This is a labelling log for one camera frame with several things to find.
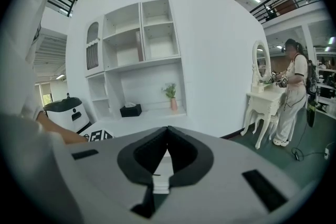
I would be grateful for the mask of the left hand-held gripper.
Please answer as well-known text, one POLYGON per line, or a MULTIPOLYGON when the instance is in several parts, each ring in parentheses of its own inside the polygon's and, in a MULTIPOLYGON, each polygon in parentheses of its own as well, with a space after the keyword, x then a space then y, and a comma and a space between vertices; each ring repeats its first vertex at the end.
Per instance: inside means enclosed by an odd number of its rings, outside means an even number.
POLYGON ((85 137, 88 142, 103 141, 114 138, 113 133, 105 129, 92 132, 81 132, 80 135, 85 137))

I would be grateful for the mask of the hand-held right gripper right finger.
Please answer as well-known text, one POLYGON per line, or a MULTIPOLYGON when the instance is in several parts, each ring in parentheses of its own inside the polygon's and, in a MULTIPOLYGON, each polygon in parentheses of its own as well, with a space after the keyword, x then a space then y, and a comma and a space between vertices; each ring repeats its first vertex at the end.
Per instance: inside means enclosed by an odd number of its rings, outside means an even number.
POLYGON ((167 127, 167 150, 173 167, 171 187, 197 184, 214 163, 214 154, 207 145, 172 126, 167 127))

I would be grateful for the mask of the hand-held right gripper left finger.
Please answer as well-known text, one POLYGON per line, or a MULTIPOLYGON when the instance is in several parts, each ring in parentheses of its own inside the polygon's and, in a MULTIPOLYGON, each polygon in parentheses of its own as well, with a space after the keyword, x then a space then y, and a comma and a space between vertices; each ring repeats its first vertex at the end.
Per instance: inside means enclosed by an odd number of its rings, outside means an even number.
POLYGON ((155 212, 153 175, 167 150, 166 132, 167 127, 159 128, 124 147, 117 157, 118 166, 126 178, 146 187, 142 202, 131 209, 145 218, 151 218, 155 212))

